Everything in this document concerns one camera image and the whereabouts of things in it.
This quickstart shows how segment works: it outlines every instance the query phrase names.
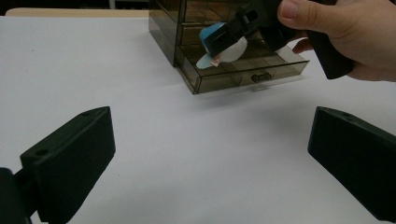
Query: black handle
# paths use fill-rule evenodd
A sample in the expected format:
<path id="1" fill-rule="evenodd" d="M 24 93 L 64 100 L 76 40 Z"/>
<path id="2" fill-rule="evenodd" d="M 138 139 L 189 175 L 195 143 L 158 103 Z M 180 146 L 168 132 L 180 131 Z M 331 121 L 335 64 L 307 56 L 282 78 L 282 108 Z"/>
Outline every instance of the black handle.
<path id="1" fill-rule="evenodd" d="M 306 31 L 327 79 L 336 79 L 353 70 L 353 61 L 338 52 L 326 34 Z"/>

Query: blue and white object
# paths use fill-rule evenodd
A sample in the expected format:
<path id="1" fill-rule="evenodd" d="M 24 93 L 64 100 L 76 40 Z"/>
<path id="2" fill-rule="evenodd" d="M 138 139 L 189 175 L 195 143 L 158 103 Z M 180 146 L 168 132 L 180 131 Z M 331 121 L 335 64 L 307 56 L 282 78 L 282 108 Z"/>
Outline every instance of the blue and white object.
<path id="1" fill-rule="evenodd" d="M 209 27 L 204 28 L 201 33 L 199 34 L 199 37 L 201 38 L 202 44 L 205 47 L 205 50 L 207 52 L 206 55 L 204 55 L 196 64 L 196 66 L 199 69 L 205 69 L 210 66 L 218 66 L 219 63 L 230 63 L 233 61 L 236 61 L 241 57 L 241 55 L 245 52 L 248 46 L 248 42 L 245 39 L 244 36 L 240 38 L 235 44 L 230 46 L 229 48 L 225 49 L 222 51 L 220 54 L 215 55 L 214 57 L 211 57 L 209 54 L 209 51 L 207 50 L 204 40 L 213 34 L 215 31 L 217 31 L 222 25 L 224 25 L 224 22 L 218 22 L 215 23 Z"/>

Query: storage box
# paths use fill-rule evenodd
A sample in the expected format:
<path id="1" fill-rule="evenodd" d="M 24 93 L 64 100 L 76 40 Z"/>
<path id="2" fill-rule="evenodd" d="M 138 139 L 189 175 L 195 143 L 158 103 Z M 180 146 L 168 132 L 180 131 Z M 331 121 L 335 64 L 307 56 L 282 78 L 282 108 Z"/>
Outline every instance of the storage box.
<path id="1" fill-rule="evenodd" d="M 247 50 L 235 62 L 198 69 L 206 54 L 199 33 L 230 21 L 247 0 L 150 0 L 148 28 L 169 62 L 178 67 L 192 93 L 217 91 L 263 81 L 295 77 L 308 63 L 289 47 L 270 51 L 259 33 L 247 37 Z"/>

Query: white tabletop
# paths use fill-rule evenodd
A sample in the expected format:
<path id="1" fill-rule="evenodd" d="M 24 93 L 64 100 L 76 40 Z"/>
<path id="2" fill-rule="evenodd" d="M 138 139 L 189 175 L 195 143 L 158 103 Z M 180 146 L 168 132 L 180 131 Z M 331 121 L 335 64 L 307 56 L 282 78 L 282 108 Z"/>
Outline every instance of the white tabletop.
<path id="1" fill-rule="evenodd" d="M 318 105 L 396 134 L 396 84 L 329 81 L 303 56 L 302 80 L 192 95 L 147 19 L 2 17 L 0 165 L 109 105 L 117 152 L 70 223 L 380 223 L 307 144 Z"/>

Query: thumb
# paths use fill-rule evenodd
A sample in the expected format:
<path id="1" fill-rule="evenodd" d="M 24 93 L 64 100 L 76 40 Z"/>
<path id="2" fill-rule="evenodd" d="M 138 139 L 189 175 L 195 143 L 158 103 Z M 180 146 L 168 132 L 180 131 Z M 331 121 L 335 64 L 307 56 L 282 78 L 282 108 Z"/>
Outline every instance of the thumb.
<path id="1" fill-rule="evenodd" d="M 335 35 L 343 30 L 345 21 L 340 8 L 308 0 L 283 0 L 278 8 L 280 22 L 297 30 L 313 30 Z"/>

